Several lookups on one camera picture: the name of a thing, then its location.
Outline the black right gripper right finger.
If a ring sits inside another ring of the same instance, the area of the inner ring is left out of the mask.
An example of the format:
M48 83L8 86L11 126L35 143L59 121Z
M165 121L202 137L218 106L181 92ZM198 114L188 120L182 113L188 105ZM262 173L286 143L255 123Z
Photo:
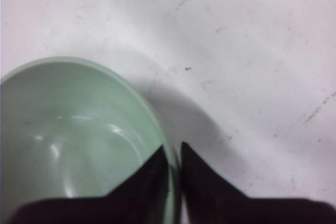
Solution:
M253 198L219 176L186 142L181 184L191 223L335 223L335 209L304 198Z

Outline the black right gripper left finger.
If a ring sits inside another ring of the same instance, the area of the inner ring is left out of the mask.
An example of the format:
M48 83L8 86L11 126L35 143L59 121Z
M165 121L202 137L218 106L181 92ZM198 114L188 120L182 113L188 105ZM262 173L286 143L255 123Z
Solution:
M30 202L8 223L163 223L168 184L169 163L160 146L107 195Z

